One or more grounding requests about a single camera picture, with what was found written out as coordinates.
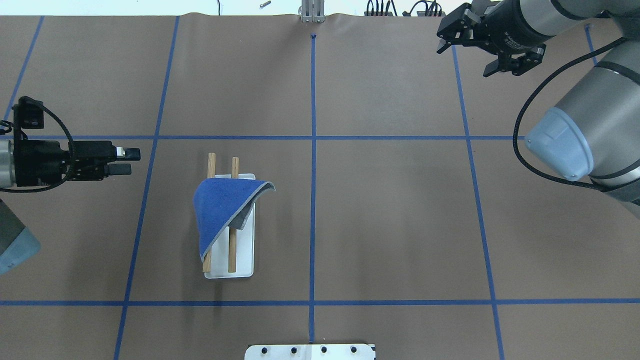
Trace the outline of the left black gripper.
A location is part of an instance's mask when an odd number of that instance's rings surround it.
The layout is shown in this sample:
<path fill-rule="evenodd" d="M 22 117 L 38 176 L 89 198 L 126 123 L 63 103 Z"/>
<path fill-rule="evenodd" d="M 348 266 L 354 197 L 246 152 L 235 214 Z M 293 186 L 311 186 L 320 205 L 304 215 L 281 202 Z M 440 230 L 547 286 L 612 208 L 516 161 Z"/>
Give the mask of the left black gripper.
<path fill-rule="evenodd" d="M 74 141 L 74 152 L 59 141 L 24 140 L 14 147 L 14 176 L 18 187 L 51 186 L 72 168 L 70 182 L 98 182 L 110 176 L 132 174 L 128 163 L 140 161 L 139 148 L 114 146 L 111 141 Z"/>

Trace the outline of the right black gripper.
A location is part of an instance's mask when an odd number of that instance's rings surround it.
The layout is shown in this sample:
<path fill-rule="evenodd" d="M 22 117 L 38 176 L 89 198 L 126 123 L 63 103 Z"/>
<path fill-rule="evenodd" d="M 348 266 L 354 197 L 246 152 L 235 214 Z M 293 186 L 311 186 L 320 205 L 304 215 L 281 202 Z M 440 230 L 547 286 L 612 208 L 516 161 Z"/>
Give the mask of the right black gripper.
<path fill-rule="evenodd" d="M 465 2 L 446 14 L 437 30 L 437 54 L 454 45 L 482 49 L 496 56 L 482 76 L 521 76 L 543 62 L 544 34 L 526 21 L 519 2 Z"/>

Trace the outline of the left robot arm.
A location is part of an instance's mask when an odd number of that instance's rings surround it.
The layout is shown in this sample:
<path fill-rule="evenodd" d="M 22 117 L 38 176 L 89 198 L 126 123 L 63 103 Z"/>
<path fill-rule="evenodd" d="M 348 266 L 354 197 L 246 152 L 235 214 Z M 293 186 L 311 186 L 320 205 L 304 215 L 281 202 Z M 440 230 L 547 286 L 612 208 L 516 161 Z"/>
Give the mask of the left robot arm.
<path fill-rule="evenodd" d="M 68 150 L 55 140 L 2 140 L 0 182 L 2 191 L 25 188 L 36 192 L 62 180 L 100 182 L 131 174 L 130 162 L 141 160 L 141 150 L 115 146 L 108 140 L 74 141 Z M 41 243 L 6 202 L 0 216 L 1 273 L 36 255 Z"/>

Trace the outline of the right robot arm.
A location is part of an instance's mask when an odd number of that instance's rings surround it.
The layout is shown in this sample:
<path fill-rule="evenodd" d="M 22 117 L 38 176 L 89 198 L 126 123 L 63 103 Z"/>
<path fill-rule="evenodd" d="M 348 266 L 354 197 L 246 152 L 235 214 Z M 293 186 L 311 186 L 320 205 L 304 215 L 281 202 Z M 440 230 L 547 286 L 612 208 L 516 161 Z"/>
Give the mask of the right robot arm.
<path fill-rule="evenodd" d="M 542 63 L 546 42 L 581 22 L 608 15 L 621 36 L 571 60 L 528 96 L 516 117 L 516 158 L 551 182 L 591 189 L 639 216 L 639 2 L 637 0 L 473 0 L 439 23 L 438 53 L 454 45 L 496 56 L 483 76 L 520 76 Z M 521 121 L 535 97 L 567 69 L 602 55 L 525 137 L 525 146 L 555 175 L 527 162 L 519 148 Z"/>

